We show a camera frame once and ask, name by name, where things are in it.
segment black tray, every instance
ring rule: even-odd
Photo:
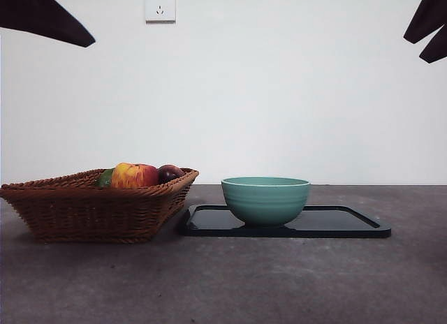
[[[192,205],[184,213],[178,231],[208,237],[386,238],[391,227],[383,222],[336,205],[306,205],[293,221],[274,228],[244,225],[226,205]]]

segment teal ceramic bowl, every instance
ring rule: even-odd
[[[247,226],[281,226],[306,205],[310,183],[283,177],[233,177],[221,181],[231,212]]]

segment wall socket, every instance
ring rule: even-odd
[[[175,0],[145,0],[146,22],[175,22]]]

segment lime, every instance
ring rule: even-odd
[[[99,178],[96,180],[95,185],[110,186],[110,183],[112,182],[113,170],[114,168],[104,170],[101,175],[99,175]]]

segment green bowl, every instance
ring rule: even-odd
[[[283,177],[233,177],[221,181],[231,212],[247,226],[281,226],[306,205],[310,183]]]

